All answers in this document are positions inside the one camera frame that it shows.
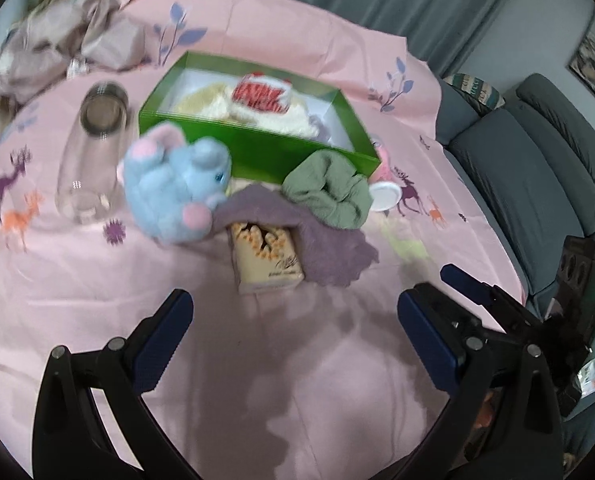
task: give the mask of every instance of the red and white package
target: red and white package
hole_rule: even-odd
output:
[[[263,73],[247,74],[232,91],[232,102],[260,112],[285,114],[291,104],[293,85]]]

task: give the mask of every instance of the blue gripper pad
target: blue gripper pad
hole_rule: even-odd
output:
[[[450,285],[463,296],[466,296],[474,304],[491,304],[491,288],[485,283],[478,282],[468,272],[464,272],[453,264],[446,264],[439,271],[439,277],[444,283]]]
[[[124,362],[132,373],[136,394],[155,389],[192,321],[193,298],[185,290],[176,289],[155,314],[133,330]]]
[[[453,396],[459,387],[457,358],[409,291],[400,295],[397,317],[435,387]]]

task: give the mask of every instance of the pink tablecloth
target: pink tablecloth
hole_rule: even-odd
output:
[[[2,440],[30,470],[34,405],[50,349],[101,348],[180,287],[193,295],[196,319],[145,398],[200,474],[369,478],[419,444],[446,401],[399,326],[399,293],[422,280],[439,283],[439,269],[453,262],[522,295],[501,244],[434,140],[435,78],[408,54],[405,38],[291,0],[124,2],[124,12],[152,29],[151,62],[114,76],[129,90],[133,110],[187,47],[319,78],[343,89],[416,187],[421,203],[409,205],[429,214],[372,214],[364,229],[380,263],[347,289],[303,283],[241,297],[225,235],[163,248],[125,209],[106,226],[75,226],[58,215],[56,174],[67,134],[85,92],[106,75],[59,84],[28,104],[0,140],[0,176],[15,177],[4,213],[26,211],[28,192],[45,198],[23,225],[26,253],[16,250],[14,232],[11,248],[4,246],[0,225]],[[14,174],[11,157],[24,161],[25,174]],[[98,399],[120,455],[133,460]]]

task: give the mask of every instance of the striped pillow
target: striped pillow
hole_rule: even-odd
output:
[[[454,74],[445,77],[444,81],[455,88],[480,117],[504,105],[504,98],[495,88],[472,75]]]

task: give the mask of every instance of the orange deer print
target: orange deer print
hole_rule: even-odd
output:
[[[431,216],[431,220],[433,220],[433,225],[439,225],[440,227],[446,227],[448,225],[447,221],[444,220],[444,217],[442,216],[442,212],[439,210],[439,207],[437,207],[437,204],[433,200],[433,197],[429,196],[429,200],[433,204],[433,209],[429,210],[429,216]]]
[[[44,201],[44,197],[37,191],[34,191],[32,193],[26,193],[24,195],[24,200],[26,201],[26,211],[12,210],[4,213],[2,227],[0,227],[0,235],[4,239],[6,248],[8,249],[8,237],[11,233],[17,232],[20,236],[22,246],[24,247],[24,252],[26,252],[26,240],[24,239],[24,234],[26,234],[26,229],[28,229],[30,221],[35,216],[39,215],[39,205]]]

